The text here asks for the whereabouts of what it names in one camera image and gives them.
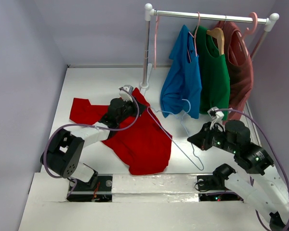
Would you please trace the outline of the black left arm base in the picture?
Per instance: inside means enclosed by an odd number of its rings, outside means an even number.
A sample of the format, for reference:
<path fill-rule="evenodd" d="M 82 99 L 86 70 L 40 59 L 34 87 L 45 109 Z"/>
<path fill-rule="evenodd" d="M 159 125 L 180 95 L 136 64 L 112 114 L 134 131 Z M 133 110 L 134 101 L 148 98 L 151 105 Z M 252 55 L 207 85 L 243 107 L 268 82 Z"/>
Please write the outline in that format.
<path fill-rule="evenodd" d="M 74 190 L 70 182 L 66 198 L 69 202 L 112 202 L 112 183 L 112 175 L 95 176 L 90 183 L 77 180 Z"/>

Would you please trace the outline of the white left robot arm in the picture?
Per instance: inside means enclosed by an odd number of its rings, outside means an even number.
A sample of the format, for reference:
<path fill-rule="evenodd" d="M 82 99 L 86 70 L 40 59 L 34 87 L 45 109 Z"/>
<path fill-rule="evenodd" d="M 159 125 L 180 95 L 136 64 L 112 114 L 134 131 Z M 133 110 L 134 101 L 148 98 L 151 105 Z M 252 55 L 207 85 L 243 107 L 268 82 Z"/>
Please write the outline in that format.
<path fill-rule="evenodd" d="M 98 172 L 79 161 L 82 150 L 124 131 L 131 131 L 145 111 L 146 105 L 136 99 L 114 98 L 106 108 L 106 113 L 94 124 L 79 124 L 81 129 L 75 131 L 65 128 L 76 124 L 67 124 L 51 136 L 47 150 L 40 159 L 46 170 L 53 171 L 58 178 L 73 182 L 73 187 L 95 189 Z"/>

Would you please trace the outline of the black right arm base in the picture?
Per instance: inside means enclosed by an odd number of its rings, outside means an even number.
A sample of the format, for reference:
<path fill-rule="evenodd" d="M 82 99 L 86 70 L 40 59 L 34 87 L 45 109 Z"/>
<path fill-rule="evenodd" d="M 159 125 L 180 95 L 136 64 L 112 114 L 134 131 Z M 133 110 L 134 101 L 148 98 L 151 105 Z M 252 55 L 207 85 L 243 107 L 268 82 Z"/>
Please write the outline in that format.
<path fill-rule="evenodd" d="M 201 202 L 243 201 L 236 193 L 224 186 L 214 175 L 199 175 L 194 184 Z"/>

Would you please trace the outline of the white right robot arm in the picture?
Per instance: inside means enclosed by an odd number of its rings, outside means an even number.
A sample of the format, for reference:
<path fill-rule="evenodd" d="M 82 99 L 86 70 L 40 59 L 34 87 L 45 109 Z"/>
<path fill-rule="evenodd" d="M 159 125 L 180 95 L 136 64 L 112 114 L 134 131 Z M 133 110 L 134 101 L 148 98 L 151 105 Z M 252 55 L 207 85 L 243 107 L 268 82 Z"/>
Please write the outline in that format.
<path fill-rule="evenodd" d="M 234 168 L 222 164 L 210 175 L 198 177 L 198 190 L 230 190 L 253 207 L 273 231 L 289 231 L 289 191 L 267 151 L 252 143 L 250 130 L 243 122 L 230 120 L 205 123 L 188 142 L 203 151 L 216 147 L 233 154 L 234 161 L 260 186 L 260 190 L 242 179 Z"/>

